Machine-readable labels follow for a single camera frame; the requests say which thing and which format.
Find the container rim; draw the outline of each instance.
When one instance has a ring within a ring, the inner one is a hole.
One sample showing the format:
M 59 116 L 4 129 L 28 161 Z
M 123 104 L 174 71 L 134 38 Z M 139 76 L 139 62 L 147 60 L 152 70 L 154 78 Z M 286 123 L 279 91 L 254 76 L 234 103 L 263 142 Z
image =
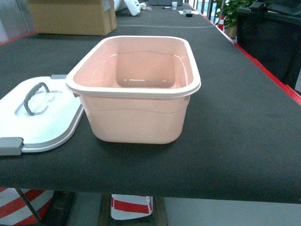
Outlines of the container rim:
M 176 89 L 158 89 L 158 88 L 104 88 L 104 87 L 86 87 L 74 82 L 73 77 L 82 65 L 96 52 L 96 50 L 106 41 L 115 38 L 168 38 L 177 39 L 184 43 L 188 53 L 190 66 L 193 71 L 193 81 L 182 88 Z M 170 99 L 176 97 L 189 96 L 199 90 L 201 87 L 201 78 L 198 72 L 197 63 L 193 56 L 191 47 L 185 39 L 172 36 L 139 36 L 139 35 L 120 35 L 108 37 L 101 40 L 84 58 L 69 72 L 66 77 L 66 87 L 75 95 L 94 96 L 94 97 L 125 97 L 125 98 L 160 98 Z

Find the green plant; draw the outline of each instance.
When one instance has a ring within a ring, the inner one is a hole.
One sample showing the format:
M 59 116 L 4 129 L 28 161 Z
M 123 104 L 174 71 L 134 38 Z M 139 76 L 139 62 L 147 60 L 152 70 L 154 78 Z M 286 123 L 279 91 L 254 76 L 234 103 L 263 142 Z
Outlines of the green plant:
M 225 2 L 222 14 L 225 15 L 225 28 L 234 27 L 237 25 L 237 8 L 249 7 L 255 0 L 228 0 Z

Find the gray latch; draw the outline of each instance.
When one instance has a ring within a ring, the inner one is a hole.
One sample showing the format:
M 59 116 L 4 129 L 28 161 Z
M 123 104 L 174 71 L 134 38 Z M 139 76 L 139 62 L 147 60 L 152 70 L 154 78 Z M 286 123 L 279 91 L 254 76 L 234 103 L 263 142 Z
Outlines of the gray latch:
M 23 139 L 20 137 L 0 137 L 1 155 L 21 155 Z

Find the floor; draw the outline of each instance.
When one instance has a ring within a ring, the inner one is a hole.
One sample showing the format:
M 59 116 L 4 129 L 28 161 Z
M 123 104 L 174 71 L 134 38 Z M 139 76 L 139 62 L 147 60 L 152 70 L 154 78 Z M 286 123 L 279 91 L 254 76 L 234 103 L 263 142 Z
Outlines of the floor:
M 301 226 L 301 204 L 164 198 L 169 226 Z M 67 226 L 97 226 L 101 194 L 77 193 Z

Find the potted plant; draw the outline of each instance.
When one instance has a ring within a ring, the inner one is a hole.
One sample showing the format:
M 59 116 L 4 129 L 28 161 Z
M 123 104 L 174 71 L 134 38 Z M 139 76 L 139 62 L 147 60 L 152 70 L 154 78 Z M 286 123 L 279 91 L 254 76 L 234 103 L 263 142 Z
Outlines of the potted plant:
M 225 15 L 224 26 L 225 33 L 230 38 L 236 37 L 237 27 L 237 8 L 238 7 L 249 7 L 255 0 L 228 0 L 225 2 L 222 14 Z

